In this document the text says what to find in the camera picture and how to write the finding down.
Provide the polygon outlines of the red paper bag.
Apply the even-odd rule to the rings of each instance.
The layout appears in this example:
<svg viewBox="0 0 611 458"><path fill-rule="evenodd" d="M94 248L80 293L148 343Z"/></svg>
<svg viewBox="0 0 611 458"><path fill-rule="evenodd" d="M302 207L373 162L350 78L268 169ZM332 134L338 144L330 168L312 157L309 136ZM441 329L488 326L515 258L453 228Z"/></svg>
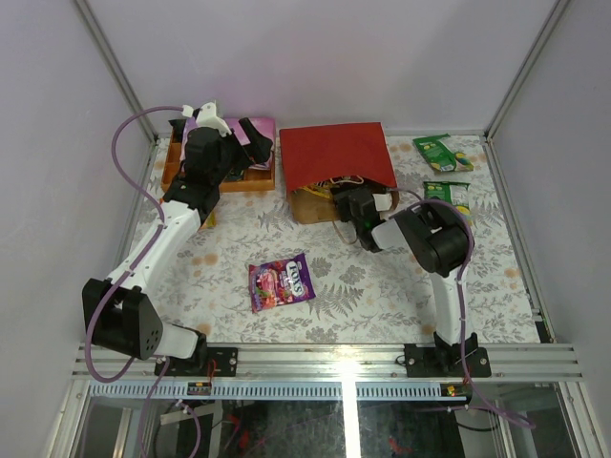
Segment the red paper bag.
<svg viewBox="0 0 611 458"><path fill-rule="evenodd" d="M379 122L284 128L279 136L286 200L300 224L339 218L333 202L305 191L307 185L343 176L397 185Z"/></svg>

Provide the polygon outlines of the green snack packet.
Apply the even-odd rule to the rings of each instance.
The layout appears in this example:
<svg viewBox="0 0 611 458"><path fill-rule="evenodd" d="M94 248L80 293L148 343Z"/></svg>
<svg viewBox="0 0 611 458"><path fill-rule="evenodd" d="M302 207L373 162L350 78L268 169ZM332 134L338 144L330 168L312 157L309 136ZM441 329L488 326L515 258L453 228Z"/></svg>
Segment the green snack packet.
<svg viewBox="0 0 611 458"><path fill-rule="evenodd" d="M424 181L424 197L437 198L451 204L472 225L472 212L469 199L470 184L456 181Z"/></svg>
<svg viewBox="0 0 611 458"><path fill-rule="evenodd" d="M467 156L453 150L446 141L449 134L417 137L412 142L427 164L438 173L471 172L474 166Z"/></svg>

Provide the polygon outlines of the purple candy packet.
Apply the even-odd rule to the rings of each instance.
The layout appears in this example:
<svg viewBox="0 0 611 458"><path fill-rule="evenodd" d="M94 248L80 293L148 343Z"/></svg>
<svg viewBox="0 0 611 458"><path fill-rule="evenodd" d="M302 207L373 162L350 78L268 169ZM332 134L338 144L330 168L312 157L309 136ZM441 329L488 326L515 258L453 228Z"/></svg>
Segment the purple candy packet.
<svg viewBox="0 0 611 458"><path fill-rule="evenodd" d="M248 291L253 313L316 298L304 253L258 265L249 264Z"/></svg>

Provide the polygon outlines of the yellow chocolate candy packet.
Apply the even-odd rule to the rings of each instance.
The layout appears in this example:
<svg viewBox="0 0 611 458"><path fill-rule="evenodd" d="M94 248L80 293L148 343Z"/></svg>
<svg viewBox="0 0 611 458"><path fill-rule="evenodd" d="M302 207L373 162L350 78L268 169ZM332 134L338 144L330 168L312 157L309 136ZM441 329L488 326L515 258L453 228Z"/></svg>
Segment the yellow chocolate candy packet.
<svg viewBox="0 0 611 458"><path fill-rule="evenodd" d="M313 196L318 198L332 199L331 189L333 188L333 184L328 181L319 181L315 183L310 183L306 186L301 187L302 191L308 192Z"/></svg>

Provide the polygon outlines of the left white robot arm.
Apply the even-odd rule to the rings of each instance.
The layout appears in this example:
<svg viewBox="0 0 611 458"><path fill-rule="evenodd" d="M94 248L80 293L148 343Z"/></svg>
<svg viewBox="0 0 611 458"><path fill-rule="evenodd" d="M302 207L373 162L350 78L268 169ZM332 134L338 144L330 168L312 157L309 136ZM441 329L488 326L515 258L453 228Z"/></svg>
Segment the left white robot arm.
<svg viewBox="0 0 611 458"><path fill-rule="evenodd" d="M184 134L184 155L164 196L156 204L160 221L105 280L82 290L87 345L99 345L134 359L176 359L188 376L208 367L204 338L196 330L164 322L150 293L172 258L208 220L228 175L269 160L273 148L249 118L239 133L222 121L197 120Z"/></svg>

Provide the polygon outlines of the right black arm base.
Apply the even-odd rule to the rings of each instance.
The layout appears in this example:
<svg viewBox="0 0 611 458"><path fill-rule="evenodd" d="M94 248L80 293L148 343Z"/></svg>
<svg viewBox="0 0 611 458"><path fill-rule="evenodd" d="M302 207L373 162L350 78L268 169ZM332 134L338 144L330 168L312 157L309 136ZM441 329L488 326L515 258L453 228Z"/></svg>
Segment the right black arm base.
<svg viewBox="0 0 611 458"><path fill-rule="evenodd" d="M433 334L433 339L433 346L404 344L407 375L412 378L464 377L460 344L449 345L436 333ZM492 376L487 349L479 345L474 332L466 338L464 361L472 378Z"/></svg>

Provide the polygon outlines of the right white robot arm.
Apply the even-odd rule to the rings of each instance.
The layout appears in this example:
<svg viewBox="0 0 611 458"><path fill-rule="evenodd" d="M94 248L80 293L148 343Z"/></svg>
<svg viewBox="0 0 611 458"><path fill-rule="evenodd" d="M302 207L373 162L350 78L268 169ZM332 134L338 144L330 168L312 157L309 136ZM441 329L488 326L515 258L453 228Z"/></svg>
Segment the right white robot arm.
<svg viewBox="0 0 611 458"><path fill-rule="evenodd" d="M361 246L372 253L408 247L430 274L436 307L437 369L456 376L470 362L466 344L466 272L474 250L468 221L457 208L438 198L422 199L387 219L381 217L375 194L367 187L332 193L340 221L353 225Z"/></svg>

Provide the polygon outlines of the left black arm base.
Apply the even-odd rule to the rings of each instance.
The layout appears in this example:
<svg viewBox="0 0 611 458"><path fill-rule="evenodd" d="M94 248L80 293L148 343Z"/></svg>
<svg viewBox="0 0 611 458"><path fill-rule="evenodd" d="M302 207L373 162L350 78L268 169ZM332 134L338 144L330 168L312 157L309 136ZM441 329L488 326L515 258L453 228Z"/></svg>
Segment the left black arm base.
<svg viewBox="0 0 611 458"><path fill-rule="evenodd" d="M237 375L239 349L232 346L199 346L188 359L170 357L164 372L170 377L205 379L228 378Z"/></svg>

